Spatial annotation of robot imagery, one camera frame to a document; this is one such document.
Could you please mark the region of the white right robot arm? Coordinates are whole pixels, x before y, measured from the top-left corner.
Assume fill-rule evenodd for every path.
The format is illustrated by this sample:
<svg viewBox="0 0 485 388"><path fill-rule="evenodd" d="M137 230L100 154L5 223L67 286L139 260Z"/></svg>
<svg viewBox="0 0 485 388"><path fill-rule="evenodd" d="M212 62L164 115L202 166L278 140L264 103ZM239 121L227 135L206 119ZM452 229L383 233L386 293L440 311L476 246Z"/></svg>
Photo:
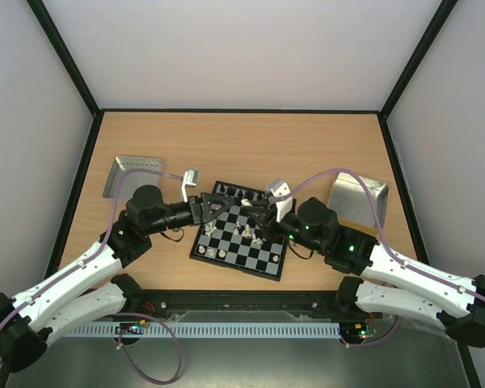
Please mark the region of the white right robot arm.
<svg viewBox="0 0 485 388"><path fill-rule="evenodd" d="M283 237L318 253L345 275L336 297L341 314L398 315L432 324L467 346L485 347L484 275L458 276L402 255L342 226L336 213L314 197L297 210L291 200L244 199L242 206L267 238Z"/></svg>

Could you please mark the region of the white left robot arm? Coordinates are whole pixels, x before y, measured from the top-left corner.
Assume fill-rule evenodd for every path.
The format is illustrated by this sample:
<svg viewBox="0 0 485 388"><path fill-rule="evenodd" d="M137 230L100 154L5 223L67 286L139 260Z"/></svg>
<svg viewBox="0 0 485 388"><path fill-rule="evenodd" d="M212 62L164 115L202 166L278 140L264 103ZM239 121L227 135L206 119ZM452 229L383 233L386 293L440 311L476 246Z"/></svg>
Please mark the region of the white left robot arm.
<svg viewBox="0 0 485 388"><path fill-rule="evenodd" d="M151 235L214 221L233 199L209 193L167 204L153 185L139 187L97 242L63 269L13 297L0 293L0 365L26 369L70 331L137 310L141 287L122 271L151 247Z"/></svg>

